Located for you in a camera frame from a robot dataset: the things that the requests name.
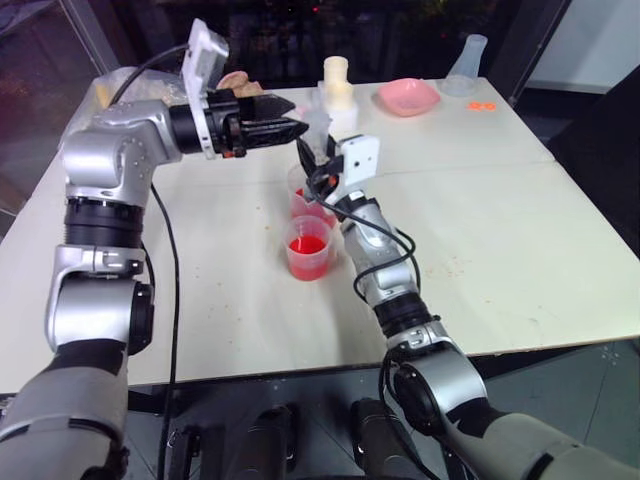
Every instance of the pink bowl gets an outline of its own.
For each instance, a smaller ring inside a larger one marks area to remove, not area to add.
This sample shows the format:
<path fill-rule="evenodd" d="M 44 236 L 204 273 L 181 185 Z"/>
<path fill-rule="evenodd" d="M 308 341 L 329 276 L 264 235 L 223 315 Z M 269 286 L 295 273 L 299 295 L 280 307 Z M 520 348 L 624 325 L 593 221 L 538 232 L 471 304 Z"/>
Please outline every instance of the pink bowl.
<path fill-rule="evenodd" d="M 440 101 L 438 92 L 415 78 L 401 78 L 385 83 L 378 89 L 378 95 L 391 113 L 401 117 L 428 112 Z"/>

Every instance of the black cable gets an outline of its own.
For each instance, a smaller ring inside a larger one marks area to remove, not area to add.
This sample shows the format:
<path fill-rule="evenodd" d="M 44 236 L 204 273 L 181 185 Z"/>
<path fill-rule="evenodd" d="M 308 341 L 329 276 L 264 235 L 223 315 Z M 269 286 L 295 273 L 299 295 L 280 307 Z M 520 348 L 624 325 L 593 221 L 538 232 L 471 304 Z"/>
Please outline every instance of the black cable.
<path fill-rule="evenodd" d="M 169 384 L 164 397 L 164 415 L 162 418 L 162 432 L 160 433 L 160 448 L 158 449 L 158 480 L 164 480 L 165 456 L 167 452 L 167 440 L 169 438 L 169 424 L 171 423 L 171 411 L 173 409 L 173 388 L 176 383 L 176 369 L 178 361 L 178 325 L 180 316 L 180 262 L 178 259 L 178 249 L 176 240 L 173 235 L 173 227 L 167 209 L 158 195 L 156 187 L 151 184 L 151 193 L 158 202 L 158 207 L 162 212 L 164 221 L 167 225 L 167 233 L 169 234 L 169 243 L 171 244 L 171 253 L 173 254 L 174 283 L 175 283 L 175 301 L 173 304 L 173 333 L 171 337 L 171 367 L 169 371 Z"/>
<path fill-rule="evenodd" d="M 358 288 L 360 280 L 362 280 L 362 278 L 366 277 L 367 275 L 370 275 L 370 274 L 372 274 L 374 272 L 377 272 L 378 270 L 382 270 L 384 268 L 391 267 L 393 265 L 397 265 L 397 264 L 405 262 L 406 260 L 409 260 L 409 259 L 411 260 L 411 263 L 412 263 L 413 268 L 415 270 L 416 285 L 418 287 L 418 292 L 420 292 L 420 288 L 421 288 L 420 268 L 418 267 L 418 262 L 414 257 L 414 253 L 416 251 L 416 243 L 414 242 L 414 240 L 409 235 L 407 235 L 406 233 L 404 233 L 401 230 L 396 228 L 396 231 L 398 232 L 398 234 L 401 235 L 402 237 L 404 237 L 409 242 L 409 245 L 407 245 L 400 238 L 398 238 L 398 236 L 396 236 L 394 233 L 390 232 L 386 228 L 381 227 L 379 225 L 376 225 L 375 223 L 372 223 L 372 222 L 370 222 L 368 220 L 365 220 L 364 218 L 358 217 L 357 215 L 354 215 L 354 214 L 352 214 L 350 212 L 347 212 L 346 210 L 342 210 L 341 208 L 336 207 L 335 205 L 330 205 L 327 202 L 325 202 L 324 200 L 322 200 L 320 198 L 320 194 L 318 192 L 316 192 L 315 189 L 312 187 L 313 185 L 315 185 L 315 179 L 316 179 L 317 174 L 318 174 L 318 170 L 316 170 L 311 175 L 310 180 L 309 180 L 311 194 L 313 195 L 313 199 L 316 202 L 318 202 L 324 208 L 327 208 L 328 210 L 331 210 L 333 213 L 336 213 L 336 214 L 341 215 L 343 217 L 350 218 L 354 222 L 358 222 L 358 223 L 360 223 L 362 225 L 365 225 L 365 226 L 367 226 L 369 228 L 373 228 L 374 230 L 382 233 L 383 235 L 386 235 L 391 240 L 396 242 L 406 252 L 404 255 L 401 255 L 400 257 L 398 257 L 398 258 L 396 258 L 394 260 L 389 260 L 388 262 L 381 263 L 380 265 L 375 265 L 375 266 L 373 266 L 371 268 L 367 268 L 366 270 L 360 272 L 356 276 L 355 280 L 353 281 L 353 289 L 356 292 L 356 295 L 358 295 L 358 297 L 363 302 L 367 303 L 366 297 L 364 296 L 364 294 Z"/>
<path fill-rule="evenodd" d="M 149 60 L 147 60 L 142 65 L 137 67 L 133 71 L 133 73 L 131 73 L 131 75 L 129 75 L 129 77 L 127 77 L 127 79 L 124 81 L 124 83 L 122 85 L 120 85 L 120 88 L 118 88 L 118 90 L 116 91 L 116 94 L 111 99 L 111 102 L 109 103 L 109 106 L 112 106 L 112 105 L 115 105 L 116 103 L 118 103 L 120 101 L 120 99 L 122 98 L 122 95 L 124 95 L 124 92 L 127 90 L 127 88 L 129 88 L 131 86 L 131 84 L 135 81 L 135 79 L 138 78 L 140 75 L 142 75 L 142 73 L 147 68 L 150 68 L 150 67 L 154 66 L 155 64 L 160 63 L 163 60 L 166 60 L 167 58 L 170 58 L 170 57 L 174 56 L 177 53 L 184 52 L 187 48 L 189 48 L 189 44 L 183 43 L 182 45 L 178 45 L 176 47 L 170 48 L 169 50 L 165 50 L 164 52 L 159 53 L 158 55 L 156 55 L 154 57 L 151 57 Z"/>
<path fill-rule="evenodd" d="M 430 478 L 431 480 L 440 480 L 440 478 L 435 473 L 433 473 L 424 463 L 422 463 L 422 460 L 420 460 L 420 457 L 417 455 L 417 453 L 414 452 L 411 446 L 407 443 L 407 441 L 404 438 L 402 438 L 402 435 L 398 431 L 395 423 L 393 422 L 393 419 L 391 418 L 391 415 L 392 414 L 395 415 L 395 413 L 393 412 L 391 407 L 389 407 L 384 397 L 384 387 L 386 382 L 388 382 L 386 384 L 387 390 L 389 390 L 390 393 L 393 392 L 393 390 L 391 389 L 391 382 L 389 378 L 390 370 L 391 370 L 391 358 L 389 357 L 389 352 L 387 352 L 387 354 L 384 356 L 384 359 L 382 360 L 382 366 L 380 367 L 380 374 L 378 375 L 378 396 L 380 397 L 380 403 L 382 403 L 382 407 L 384 408 L 384 412 L 385 412 L 384 417 L 387 421 L 387 424 L 389 425 L 389 428 L 391 429 L 393 436 L 396 438 L 398 443 L 400 443 L 400 446 L 404 450 L 404 453 L 407 455 L 409 460 L 411 460 L 414 463 L 416 468 L 418 468 L 418 470 L 420 470 L 427 478 Z"/>
<path fill-rule="evenodd" d="M 153 270 L 153 263 L 151 263 L 151 255 L 149 255 L 149 251 L 147 250 L 144 242 L 140 242 L 140 247 L 144 251 L 144 262 L 147 264 L 147 272 L 149 272 L 149 283 L 153 287 L 153 291 L 156 290 L 156 273 Z"/>

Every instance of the floor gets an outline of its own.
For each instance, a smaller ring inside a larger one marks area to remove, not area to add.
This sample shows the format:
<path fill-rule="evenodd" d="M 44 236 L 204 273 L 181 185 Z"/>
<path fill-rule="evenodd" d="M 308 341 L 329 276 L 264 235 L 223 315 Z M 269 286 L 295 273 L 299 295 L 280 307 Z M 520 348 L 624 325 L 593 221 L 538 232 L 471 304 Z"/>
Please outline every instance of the floor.
<path fill-rule="evenodd" d="M 499 410 L 533 415 L 638 468 L 639 353 L 637 341 L 585 347 L 490 379 L 489 398 Z M 262 411 L 295 402 L 301 409 L 299 461 L 288 478 L 359 475 L 362 472 L 353 461 L 347 431 L 348 409 L 355 400 L 375 397 L 376 388 L 375 369 L 219 382 L 197 391 L 197 400 L 174 420 L 171 431 L 187 425 L 224 427 L 226 466 L 234 447 Z M 129 413 L 131 457 L 125 478 L 155 478 L 160 429 L 159 417 Z M 440 478 L 448 478 L 436 442 L 415 432 L 412 438 L 424 463 Z M 191 472 L 191 478 L 200 478 L 198 458 Z"/>

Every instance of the white table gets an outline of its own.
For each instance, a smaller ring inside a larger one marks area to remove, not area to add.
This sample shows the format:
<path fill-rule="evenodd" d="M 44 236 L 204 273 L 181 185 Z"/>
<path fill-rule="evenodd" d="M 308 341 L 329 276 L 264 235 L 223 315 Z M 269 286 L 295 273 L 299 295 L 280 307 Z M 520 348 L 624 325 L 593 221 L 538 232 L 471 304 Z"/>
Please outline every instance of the white table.
<path fill-rule="evenodd" d="M 361 131 L 382 141 L 367 192 L 416 240 L 423 298 L 465 352 L 640 334 L 636 257 L 488 82 L 471 99 L 443 96 L 408 119 L 381 111 L 376 88 L 356 88 Z M 277 93 L 303 105 L 309 91 Z M 497 108 L 472 111 L 470 100 Z M 181 261 L 179 381 L 381 359 L 384 339 L 351 290 L 337 230 L 327 277 L 304 283 L 287 271 L 285 177 L 296 161 L 287 145 L 244 159 L 192 155 L 157 170 Z M 51 358 L 43 318 L 63 214 L 56 158 L 0 245 L 0 392 L 17 391 Z M 153 201 L 144 240 L 158 278 L 155 333 L 130 360 L 131 384 L 166 382 L 169 371 L 172 260 Z"/>

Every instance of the plastic cup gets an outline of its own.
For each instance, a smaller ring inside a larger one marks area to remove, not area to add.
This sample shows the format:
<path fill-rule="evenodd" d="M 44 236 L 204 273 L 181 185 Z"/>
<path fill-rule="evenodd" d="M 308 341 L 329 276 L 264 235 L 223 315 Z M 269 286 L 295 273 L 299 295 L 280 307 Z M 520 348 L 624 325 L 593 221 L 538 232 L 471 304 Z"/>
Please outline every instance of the plastic cup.
<path fill-rule="evenodd" d="M 309 215 L 322 219 L 329 228 L 333 228 L 337 219 L 333 212 L 326 210 L 315 200 L 307 201 L 304 198 L 304 189 L 307 176 L 302 166 L 296 165 L 287 175 L 287 189 L 289 192 L 289 207 L 291 218 Z"/>
<path fill-rule="evenodd" d="M 289 271 L 298 280 L 323 277 L 331 263 L 331 229 L 318 217 L 296 217 L 284 233 Z"/>

